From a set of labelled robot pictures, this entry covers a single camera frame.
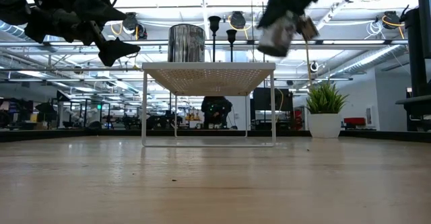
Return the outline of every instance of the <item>metal cylinder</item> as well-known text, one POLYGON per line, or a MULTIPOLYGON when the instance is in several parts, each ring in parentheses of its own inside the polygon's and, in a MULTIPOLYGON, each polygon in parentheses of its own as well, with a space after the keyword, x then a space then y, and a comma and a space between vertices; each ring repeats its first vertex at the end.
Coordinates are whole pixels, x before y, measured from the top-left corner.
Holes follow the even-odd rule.
POLYGON ((205 62, 205 31, 179 24, 169 29, 168 62, 205 62))

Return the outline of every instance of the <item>wooden floor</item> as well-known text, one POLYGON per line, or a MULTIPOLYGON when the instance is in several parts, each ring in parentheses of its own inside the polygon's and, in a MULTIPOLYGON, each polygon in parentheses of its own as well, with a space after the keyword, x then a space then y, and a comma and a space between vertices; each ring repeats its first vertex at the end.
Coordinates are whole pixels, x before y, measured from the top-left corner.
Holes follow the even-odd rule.
POLYGON ((431 223, 431 144, 278 140, 254 149, 145 149, 133 137, 2 143, 0 223, 431 223))

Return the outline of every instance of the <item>shelf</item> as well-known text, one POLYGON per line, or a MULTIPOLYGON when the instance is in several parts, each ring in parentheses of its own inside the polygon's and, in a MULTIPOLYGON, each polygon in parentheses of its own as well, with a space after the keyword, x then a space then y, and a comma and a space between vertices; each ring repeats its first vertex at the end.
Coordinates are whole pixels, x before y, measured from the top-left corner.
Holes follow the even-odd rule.
POLYGON ((247 96, 275 63, 143 63, 142 69, 177 96, 247 96))

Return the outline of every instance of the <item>ceiling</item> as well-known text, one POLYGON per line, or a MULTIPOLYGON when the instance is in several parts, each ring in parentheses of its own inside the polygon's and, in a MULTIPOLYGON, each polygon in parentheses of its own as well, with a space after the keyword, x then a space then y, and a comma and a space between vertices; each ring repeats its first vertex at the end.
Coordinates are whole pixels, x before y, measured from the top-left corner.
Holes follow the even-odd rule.
MULTIPOLYGON (((233 11, 241 11, 246 19, 249 29, 239 31, 237 40, 258 40, 261 32, 255 28, 259 18, 262 16, 264 6, 267 0, 118 0, 115 7, 123 12, 137 13, 137 19, 140 24, 144 25, 148 38, 152 40, 167 40, 169 28, 175 24, 194 24, 202 27, 210 39, 209 24, 207 18, 211 15, 218 15, 226 18, 221 21, 218 31, 217 40, 226 40, 225 31, 231 29, 229 16, 233 11)), ((401 30, 380 29, 376 26, 371 28, 372 22, 377 18, 381 20, 385 11, 396 11, 400 15, 404 8, 409 5, 410 8, 418 6, 418 0, 319 0, 312 3, 306 10, 306 15, 310 16, 319 28, 319 40, 380 40, 402 39, 401 30)), ((125 33, 124 30, 120 35, 118 32, 121 28, 120 22, 109 22, 103 34, 107 39, 119 37, 121 40, 134 40, 134 37, 125 33)), ((0 40, 3 42, 23 42, 16 34, 10 31, 0 32, 0 40)), ((121 59, 114 65, 114 68, 127 67, 133 65, 140 66, 144 62, 160 62, 167 60, 167 45, 142 46, 138 57, 134 59, 121 59)), ((316 61, 319 65, 324 65, 319 70, 326 72, 340 67, 344 62, 354 59, 359 54, 366 52, 371 48, 366 46, 343 46, 329 45, 324 47, 313 47, 309 50, 311 61, 316 61)), ((102 63, 97 56, 97 50, 90 47, 82 46, 62 46, 58 47, 56 52, 50 52, 43 47, 29 46, 0 46, 3 54, 8 52, 19 54, 21 57, 4 57, 0 61, 0 67, 3 68, 24 68, 31 70, 33 68, 56 67, 58 69, 68 69, 76 66, 102 68, 102 63)), ((230 53, 228 46, 218 46, 216 60, 228 61, 230 53)), ((235 58, 237 61, 269 61, 277 63, 275 72, 279 77, 306 77, 306 51, 303 46, 292 47, 289 55, 284 58, 274 58, 263 55, 255 46, 239 46, 235 48, 235 58)), ((210 61, 211 57, 207 53, 205 60, 210 61)), ((73 72, 60 72, 57 74, 47 73, 50 78, 93 78, 84 73, 77 75, 73 72)), ((12 73, 12 75, 3 75, 13 78, 29 78, 31 75, 22 73, 12 73)), ((107 77, 119 79, 141 79, 142 72, 139 71, 115 71, 110 72, 107 77)), ((74 86, 73 83, 65 83, 68 86, 74 86)), ((131 88, 141 90, 142 82, 127 82, 131 88)), ((112 91, 112 88, 106 87, 102 83, 99 85, 86 84, 86 87, 93 87, 98 91, 112 91)))

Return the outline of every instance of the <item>potted plant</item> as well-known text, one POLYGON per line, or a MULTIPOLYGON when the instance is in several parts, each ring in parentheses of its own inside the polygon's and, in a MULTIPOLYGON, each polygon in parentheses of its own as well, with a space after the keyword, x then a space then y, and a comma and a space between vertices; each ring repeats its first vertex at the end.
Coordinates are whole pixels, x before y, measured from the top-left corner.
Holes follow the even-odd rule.
POLYGON ((337 138, 341 130, 339 112, 348 96, 339 94, 328 82, 310 88, 307 99, 308 128, 312 137, 337 138))

